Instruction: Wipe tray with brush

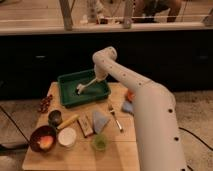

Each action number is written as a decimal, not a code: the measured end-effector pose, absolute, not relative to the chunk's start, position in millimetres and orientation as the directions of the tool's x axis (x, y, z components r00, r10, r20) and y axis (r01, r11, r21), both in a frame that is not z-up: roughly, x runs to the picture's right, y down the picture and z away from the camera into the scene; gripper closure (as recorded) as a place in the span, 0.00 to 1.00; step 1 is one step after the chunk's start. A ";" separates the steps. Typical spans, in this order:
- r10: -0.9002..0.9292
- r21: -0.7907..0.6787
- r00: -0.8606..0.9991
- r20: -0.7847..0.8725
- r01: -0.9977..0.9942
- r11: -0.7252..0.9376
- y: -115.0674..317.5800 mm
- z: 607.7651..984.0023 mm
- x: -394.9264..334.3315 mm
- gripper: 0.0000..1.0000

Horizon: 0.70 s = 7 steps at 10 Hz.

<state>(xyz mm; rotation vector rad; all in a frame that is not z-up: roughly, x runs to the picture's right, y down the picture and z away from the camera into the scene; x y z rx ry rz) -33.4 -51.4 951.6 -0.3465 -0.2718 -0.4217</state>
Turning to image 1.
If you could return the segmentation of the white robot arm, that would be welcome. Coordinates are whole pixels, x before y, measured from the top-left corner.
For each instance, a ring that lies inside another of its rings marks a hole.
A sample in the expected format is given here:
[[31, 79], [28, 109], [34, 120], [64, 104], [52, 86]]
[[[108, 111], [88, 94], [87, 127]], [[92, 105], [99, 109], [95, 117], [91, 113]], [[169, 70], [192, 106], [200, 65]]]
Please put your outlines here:
[[187, 171], [174, 95], [162, 84], [118, 64], [116, 58], [117, 52], [112, 46], [92, 56], [99, 80], [111, 75], [134, 95], [140, 171]]

